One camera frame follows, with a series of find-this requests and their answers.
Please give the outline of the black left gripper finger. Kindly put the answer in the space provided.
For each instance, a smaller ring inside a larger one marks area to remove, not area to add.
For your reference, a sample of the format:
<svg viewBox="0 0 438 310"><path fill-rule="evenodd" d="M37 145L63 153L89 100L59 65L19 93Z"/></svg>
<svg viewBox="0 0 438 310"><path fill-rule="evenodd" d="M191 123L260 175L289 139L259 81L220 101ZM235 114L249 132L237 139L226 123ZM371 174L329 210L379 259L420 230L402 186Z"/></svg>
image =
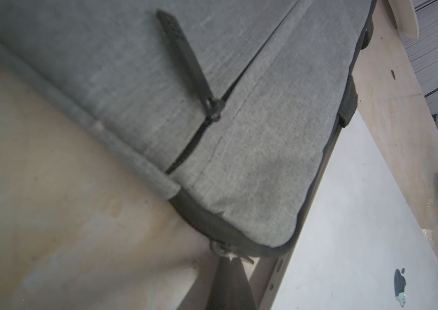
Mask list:
<svg viewBox="0 0 438 310"><path fill-rule="evenodd" d="M241 259L219 259L205 309L257 310Z"/></svg>

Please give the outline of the white laptop yellow logo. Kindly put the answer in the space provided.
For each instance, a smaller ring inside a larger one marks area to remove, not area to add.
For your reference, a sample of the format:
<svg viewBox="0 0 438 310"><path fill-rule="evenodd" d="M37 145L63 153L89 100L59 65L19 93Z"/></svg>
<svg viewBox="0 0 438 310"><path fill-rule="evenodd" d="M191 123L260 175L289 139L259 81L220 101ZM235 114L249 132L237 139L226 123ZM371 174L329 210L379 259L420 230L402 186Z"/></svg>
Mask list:
<svg viewBox="0 0 438 310"><path fill-rule="evenodd" d="M438 256L356 114L261 309L438 309Z"/></svg>

